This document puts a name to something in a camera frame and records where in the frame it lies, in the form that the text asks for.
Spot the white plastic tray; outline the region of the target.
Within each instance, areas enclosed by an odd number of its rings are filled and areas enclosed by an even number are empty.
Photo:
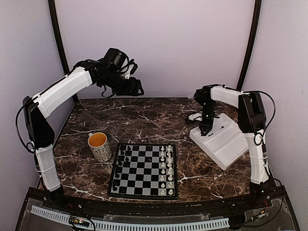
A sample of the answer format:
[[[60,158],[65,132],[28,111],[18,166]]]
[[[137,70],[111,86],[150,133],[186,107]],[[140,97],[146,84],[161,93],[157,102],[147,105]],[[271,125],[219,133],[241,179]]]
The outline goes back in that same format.
[[[206,136],[201,136],[196,127],[190,131],[190,138],[222,170],[227,170],[248,151],[246,138],[238,124],[224,113],[214,119],[213,128]]]

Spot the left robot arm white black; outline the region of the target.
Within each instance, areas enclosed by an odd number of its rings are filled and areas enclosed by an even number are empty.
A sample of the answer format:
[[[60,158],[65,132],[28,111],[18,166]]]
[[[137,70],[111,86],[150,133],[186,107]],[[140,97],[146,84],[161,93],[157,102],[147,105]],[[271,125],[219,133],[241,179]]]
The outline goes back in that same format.
[[[76,63],[67,75],[33,97],[25,97],[20,111],[24,112],[26,129],[43,185],[52,192],[49,202],[58,210],[68,206],[68,199],[59,190],[62,186],[53,156],[55,133],[47,118],[61,104],[81,90],[96,85],[109,87],[112,95],[142,96],[141,81],[132,76],[138,65],[116,48],[109,48],[99,60],[86,59]]]

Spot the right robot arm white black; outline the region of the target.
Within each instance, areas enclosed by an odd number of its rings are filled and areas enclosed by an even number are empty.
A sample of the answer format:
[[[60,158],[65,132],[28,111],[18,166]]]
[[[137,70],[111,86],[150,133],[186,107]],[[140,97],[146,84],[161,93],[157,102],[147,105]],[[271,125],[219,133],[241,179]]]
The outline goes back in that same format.
[[[268,123],[260,93],[213,84],[197,89],[194,99],[202,110],[187,117],[189,122],[199,121],[198,127],[190,131],[190,138],[223,170],[248,151],[251,183],[262,185],[268,181],[265,142]],[[234,122],[225,114],[216,115],[217,102],[237,108],[238,121]]]

